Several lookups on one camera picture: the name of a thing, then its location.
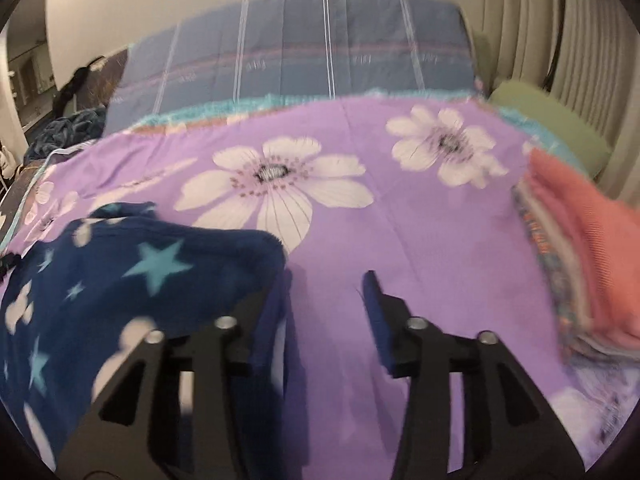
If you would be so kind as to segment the dark teal crumpled blanket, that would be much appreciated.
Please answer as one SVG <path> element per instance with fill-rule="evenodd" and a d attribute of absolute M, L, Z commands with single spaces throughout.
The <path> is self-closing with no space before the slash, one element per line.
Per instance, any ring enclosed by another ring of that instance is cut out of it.
<path fill-rule="evenodd" d="M 104 106 L 89 108 L 68 117 L 49 122 L 35 137 L 24 155 L 24 164 L 46 159 L 59 148 L 99 139 L 104 131 L 107 109 Z"/>

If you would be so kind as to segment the folded coral pink garment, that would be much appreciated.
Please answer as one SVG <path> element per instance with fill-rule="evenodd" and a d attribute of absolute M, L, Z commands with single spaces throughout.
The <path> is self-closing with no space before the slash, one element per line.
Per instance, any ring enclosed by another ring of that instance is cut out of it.
<path fill-rule="evenodd" d="M 610 200 L 586 176 L 534 148 L 525 175 L 534 195 L 574 243 L 586 272 L 592 332 L 639 348 L 639 211 Z"/>

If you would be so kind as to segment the green pillow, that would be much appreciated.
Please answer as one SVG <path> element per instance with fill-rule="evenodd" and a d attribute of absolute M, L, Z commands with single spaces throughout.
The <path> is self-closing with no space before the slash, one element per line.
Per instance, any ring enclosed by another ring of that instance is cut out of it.
<path fill-rule="evenodd" d="M 489 102 L 516 110 L 526 119 L 549 130 L 595 179 L 611 158 L 612 148 L 575 112 L 550 93 L 519 80 L 506 80 L 491 93 Z"/>

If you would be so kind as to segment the beige pleated curtain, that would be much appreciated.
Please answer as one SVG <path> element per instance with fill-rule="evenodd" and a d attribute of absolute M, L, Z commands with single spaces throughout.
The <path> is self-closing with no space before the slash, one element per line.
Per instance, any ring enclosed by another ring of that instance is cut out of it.
<path fill-rule="evenodd" d="M 559 103 L 608 149 L 596 175 L 639 203 L 639 31 L 622 0 L 483 0 L 477 61 L 504 105 Z"/>

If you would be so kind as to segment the navy fleece star garment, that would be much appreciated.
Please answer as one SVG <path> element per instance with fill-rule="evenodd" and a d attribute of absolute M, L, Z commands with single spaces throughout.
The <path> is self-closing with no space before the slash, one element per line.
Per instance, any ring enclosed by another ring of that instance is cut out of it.
<path fill-rule="evenodd" d="M 281 243 L 113 204 L 1 260 L 1 403 L 56 474 L 66 442 L 146 335 L 190 335 L 286 270 Z"/>

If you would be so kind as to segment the blue plaid quilt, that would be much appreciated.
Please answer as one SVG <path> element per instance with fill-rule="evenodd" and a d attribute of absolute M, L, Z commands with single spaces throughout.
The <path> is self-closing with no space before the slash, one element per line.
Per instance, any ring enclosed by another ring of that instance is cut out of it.
<path fill-rule="evenodd" d="M 480 90 L 456 4 L 242 0 L 210 10 L 129 48 L 105 130 L 209 102 L 374 90 Z"/>

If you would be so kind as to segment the purple floral bed sheet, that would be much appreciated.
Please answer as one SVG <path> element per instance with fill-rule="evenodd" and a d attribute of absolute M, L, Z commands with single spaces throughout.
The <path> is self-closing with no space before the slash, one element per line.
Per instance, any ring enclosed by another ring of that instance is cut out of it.
<path fill-rule="evenodd" d="M 382 96 L 172 133 L 122 131 L 42 174 L 10 247 L 54 240 L 113 204 L 274 236 L 292 274 L 276 379 L 286 478 L 392 470 L 408 389 L 376 355 L 367 271 L 443 330 L 495 330 L 592 466 L 634 409 L 639 373 L 560 358 L 551 292 L 511 194 L 525 142 L 472 102 Z"/>

